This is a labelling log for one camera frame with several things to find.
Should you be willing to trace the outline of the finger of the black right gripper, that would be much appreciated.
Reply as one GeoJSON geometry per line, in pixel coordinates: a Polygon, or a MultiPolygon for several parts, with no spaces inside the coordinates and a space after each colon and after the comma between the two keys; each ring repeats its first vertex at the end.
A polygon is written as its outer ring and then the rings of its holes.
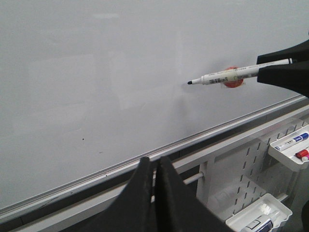
{"type": "Polygon", "coordinates": [[[306,40],[298,45],[281,51],[259,55],[256,64],[267,63],[276,60],[291,58],[298,62],[309,60],[309,41],[306,40]]]}
{"type": "Polygon", "coordinates": [[[259,69],[257,82],[273,85],[309,97],[309,62],[272,65],[259,69]]]}

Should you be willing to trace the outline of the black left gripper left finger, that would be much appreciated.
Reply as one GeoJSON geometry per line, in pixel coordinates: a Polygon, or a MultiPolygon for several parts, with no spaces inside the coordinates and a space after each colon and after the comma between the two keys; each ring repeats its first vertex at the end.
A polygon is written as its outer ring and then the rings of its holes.
{"type": "Polygon", "coordinates": [[[65,232],[146,232],[153,186],[149,158],[141,158],[129,182],[104,211],[76,223],[65,232]]]}

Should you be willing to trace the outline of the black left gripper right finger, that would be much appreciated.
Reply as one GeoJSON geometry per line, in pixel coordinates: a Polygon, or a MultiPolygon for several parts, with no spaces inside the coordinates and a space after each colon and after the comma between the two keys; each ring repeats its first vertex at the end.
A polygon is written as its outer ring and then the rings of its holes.
{"type": "Polygon", "coordinates": [[[232,231],[196,198],[167,157],[157,164],[154,190],[159,232],[232,231]]]}

